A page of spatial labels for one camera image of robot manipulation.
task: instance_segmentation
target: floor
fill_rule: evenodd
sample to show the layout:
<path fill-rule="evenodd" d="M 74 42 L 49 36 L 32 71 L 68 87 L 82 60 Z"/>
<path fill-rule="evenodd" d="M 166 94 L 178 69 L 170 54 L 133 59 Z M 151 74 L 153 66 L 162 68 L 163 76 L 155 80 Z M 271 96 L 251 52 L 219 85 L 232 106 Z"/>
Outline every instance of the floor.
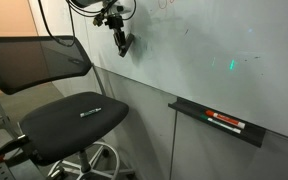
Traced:
<path fill-rule="evenodd" d="M 40 85 L 38 88 L 31 88 L 12 96 L 5 94 L 0 94 L 0 102 L 10 118 L 11 124 L 17 133 L 20 133 L 17 126 L 19 122 L 26 113 L 32 111 L 33 109 L 43 106 L 49 102 L 55 101 L 62 98 L 63 95 L 54 87 L 52 83 Z M 88 157 L 92 157 L 92 154 L 96 152 L 96 147 L 91 147 L 87 150 Z M 108 158 L 101 158 L 100 163 L 98 164 L 97 169 L 114 169 L 115 158 L 112 158 L 112 153 Z M 71 162 L 78 162 L 76 155 L 68 157 L 67 160 Z M 52 165 L 46 167 L 39 167 L 43 175 L 47 175 Z"/>

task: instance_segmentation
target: black seat cushion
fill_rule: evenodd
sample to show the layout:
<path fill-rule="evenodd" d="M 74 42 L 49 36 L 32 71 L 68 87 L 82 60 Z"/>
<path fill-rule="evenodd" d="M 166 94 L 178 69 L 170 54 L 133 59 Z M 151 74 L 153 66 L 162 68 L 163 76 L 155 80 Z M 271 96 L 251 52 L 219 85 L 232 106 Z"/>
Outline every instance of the black seat cushion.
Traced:
<path fill-rule="evenodd" d="M 80 113 L 96 108 L 102 110 L 80 117 Z M 85 149 L 111 131 L 127 113 L 126 104 L 86 92 L 34 110 L 23 118 L 20 126 L 38 152 L 35 163 L 48 165 Z"/>

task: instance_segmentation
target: chair base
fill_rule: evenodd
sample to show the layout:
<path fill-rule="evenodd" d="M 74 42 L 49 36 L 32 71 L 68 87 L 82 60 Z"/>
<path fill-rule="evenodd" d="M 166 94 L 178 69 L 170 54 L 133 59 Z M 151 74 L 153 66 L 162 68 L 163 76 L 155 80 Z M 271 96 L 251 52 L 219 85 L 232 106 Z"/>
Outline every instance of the chair base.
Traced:
<path fill-rule="evenodd" d="M 91 160 L 89 162 L 88 162 L 86 152 L 80 151 L 78 153 L 80 165 L 72 163 L 72 162 L 64 161 L 64 160 L 58 161 L 51 168 L 51 170 L 49 172 L 49 176 L 52 173 L 56 172 L 56 168 L 58 166 L 60 166 L 60 164 L 65 166 L 65 167 L 63 167 L 65 172 L 79 175 L 77 180 L 83 180 L 83 179 L 90 178 L 94 174 L 109 178 L 111 180 L 116 180 L 117 175 L 134 175 L 135 174 L 133 169 L 121 169 L 120 170 L 120 158 L 119 158 L 117 151 L 112 146 L 110 146 L 109 144 L 106 144 L 104 142 L 95 142 L 95 143 L 93 143 L 93 145 L 99 146 L 99 149 L 93 155 L 93 157 L 91 158 Z M 98 160 L 100 159 L 100 157 L 102 156 L 102 154 L 104 152 L 104 147 L 111 149 L 115 155 L 115 158 L 116 158 L 115 170 L 98 171 L 98 170 L 94 169 L 98 163 Z"/>

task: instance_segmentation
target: mesh backrest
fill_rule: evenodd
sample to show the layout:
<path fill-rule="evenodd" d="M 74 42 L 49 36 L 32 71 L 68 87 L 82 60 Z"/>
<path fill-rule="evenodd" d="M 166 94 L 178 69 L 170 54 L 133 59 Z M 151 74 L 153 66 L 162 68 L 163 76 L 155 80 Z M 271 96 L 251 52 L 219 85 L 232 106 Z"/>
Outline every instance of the mesh backrest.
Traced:
<path fill-rule="evenodd" d="M 67 44 L 72 36 L 59 36 Z M 63 78 L 84 76 L 92 67 L 75 38 L 72 47 L 50 37 L 0 37 L 0 89 L 6 94 Z"/>

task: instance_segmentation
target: marker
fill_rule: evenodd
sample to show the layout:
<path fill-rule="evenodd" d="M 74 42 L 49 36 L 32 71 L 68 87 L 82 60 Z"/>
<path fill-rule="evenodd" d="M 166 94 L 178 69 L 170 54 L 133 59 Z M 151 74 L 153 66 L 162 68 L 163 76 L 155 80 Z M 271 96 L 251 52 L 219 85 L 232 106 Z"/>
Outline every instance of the marker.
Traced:
<path fill-rule="evenodd" d="M 213 111 L 207 110 L 205 113 L 208 116 L 215 117 L 215 118 L 217 118 L 219 120 L 222 120 L 222 121 L 224 121 L 226 123 L 229 123 L 229 124 L 232 124 L 234 126 L 237 126 L 237 127 L 241 128 L 241 129 L 244 129 L 244 127 L 245 127 L 245 123 L 236 121 L 235 119 L 223 116 L 223 115 L 215 113 Z"/>
<path fill-rule="evenodd" d="M 240 129 L 233 128 L 233 127 L 230 127 L 230 126 L 228 126 L 228 125 L 222 124 L 222 123 L 220 123 L 220 122 L 218 122 L 218 121 L 215 121 L 215 120 L 213 120 L 212 118 L 207 117 L 207 116 L 205 116 L 205 115 L 201 115 L 200 117 L 201 117 L 202 119 L 204 119 L 204 120 L 208 120 L 208 121 L 210 121 L 210 122 L 212 122 L 212 123 L 214 123 L 214 124 L 217 124 L 217 125 L 219 125 L 219 126 L 222 126 L 223 128 L 226 128 L 226 129 L 228 129 L 228 130 L 231 130 L 231 131 L 233 131 L 233 132 L 236 132 L 237 134 L 241 134 L 241 130 L 240 130 Z"/>
<path fill-rule="evenodd" d="M 100 110 L 102 110 L 101 108 L 98 108 L 98 109 L 93 109 L 91 111 L 88 111 L 88 112 L 85 112 L 85 113 L 81 113 L 80 116 L 81 117 L 86 117 L 86 116 L 89 116 L 91 114 L 94 114 L 94 113 L 97 113 L 99 112 Z"/>

